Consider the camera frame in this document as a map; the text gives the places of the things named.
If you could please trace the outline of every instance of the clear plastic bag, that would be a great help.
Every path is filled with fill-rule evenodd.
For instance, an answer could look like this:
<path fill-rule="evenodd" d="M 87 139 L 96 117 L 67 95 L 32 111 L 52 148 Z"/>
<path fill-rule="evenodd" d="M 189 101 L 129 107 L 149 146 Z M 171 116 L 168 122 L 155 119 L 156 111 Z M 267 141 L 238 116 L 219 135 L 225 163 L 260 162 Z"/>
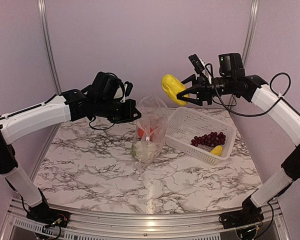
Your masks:
<path fill-rule="evenodd" d="M 136 120 L 131 154 L 139 162 L 150 164 L 165 145 L 170 113 L 167 105 L 155 94 L 142 99 L 136 107 L 142 117 Z"/>

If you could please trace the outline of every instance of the perforated plastic basket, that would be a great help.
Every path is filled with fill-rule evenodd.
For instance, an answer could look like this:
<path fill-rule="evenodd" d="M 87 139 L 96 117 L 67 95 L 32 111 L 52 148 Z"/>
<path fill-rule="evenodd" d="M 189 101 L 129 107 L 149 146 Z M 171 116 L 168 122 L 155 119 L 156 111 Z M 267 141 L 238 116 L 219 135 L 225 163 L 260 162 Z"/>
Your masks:
<path fill-rule="evenodd" d="M 212 147 L 204 145 L 196 147 L 190 144 L 194 136 L 202 136 L 211 132 L 223 132 L 226 135 L 221 156 L 210 153 Z M 165 134 L 165 142 L 168 146 L 211 165 L 216 165 L 230 157 L 235 138 L 236 129 L 233 126 L 182 106 L 170 115 Z"/>

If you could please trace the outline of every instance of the table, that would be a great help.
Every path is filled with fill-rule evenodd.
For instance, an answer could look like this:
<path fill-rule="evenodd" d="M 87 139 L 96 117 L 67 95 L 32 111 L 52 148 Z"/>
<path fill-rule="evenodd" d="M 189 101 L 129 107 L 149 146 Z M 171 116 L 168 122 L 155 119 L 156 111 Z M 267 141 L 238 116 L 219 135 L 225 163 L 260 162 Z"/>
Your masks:
<path fill-rule="evenodd" d="M 234 126 L 226 110 L 197 111 Z M 34 184 L 51 204 L 112 213 L 195 213 L 239 207 L 262 184 L 238 131 L 230 158 L 215 166 L 165 146 L 137 170 L 130 149 L 135 123 L 97 131 L 88 122 L 62 124 L 38 170 Z"/>

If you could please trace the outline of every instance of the yellow fruit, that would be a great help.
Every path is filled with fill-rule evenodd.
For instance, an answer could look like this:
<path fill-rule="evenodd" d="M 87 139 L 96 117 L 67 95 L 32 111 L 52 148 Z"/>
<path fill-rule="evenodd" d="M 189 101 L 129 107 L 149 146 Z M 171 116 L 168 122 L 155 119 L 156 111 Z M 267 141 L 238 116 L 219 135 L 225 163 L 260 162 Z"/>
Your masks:
<path fill-rule="evenodd" d="M 210 151 L 210 153 L 214 154 L 214 155 L 217 155 L 217 156 L 220 156 L 222 154 L 222 151 L 223 151 L 223 148 L 221 145 L 218 145 L 216 147 L 214 147 L 214 149 L 212 149 Z"/>
<path fill-rule="evenodd" d="M 187 101 L 182 101 L 177 99 L 177 94 L 186 90 L 186 86 L 182 84 L 177 78 L 174 76 L 167 74 L 162 78 L 162 88 L 165 93 L 171 98 L 172 101 L 177 103 L 180 106 L 186 105 Z"/>

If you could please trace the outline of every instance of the red grapes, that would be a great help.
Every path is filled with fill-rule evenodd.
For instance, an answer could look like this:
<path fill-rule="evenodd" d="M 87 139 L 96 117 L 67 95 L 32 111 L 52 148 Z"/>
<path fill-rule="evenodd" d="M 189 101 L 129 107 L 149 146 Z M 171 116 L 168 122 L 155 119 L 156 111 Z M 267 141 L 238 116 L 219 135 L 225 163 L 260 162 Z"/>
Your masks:
<path fill-rule="evenodd" d="M 224 145 L 226 142 L 226 135 L 221 131 L 219 134 L 215 132 L 210 132 L 210 134 L 205 134 L 203 136 L 195 136 L 191 140 L 191 145 L 198 147 L 199 144 L 214 148 L 217 145 Z"/>

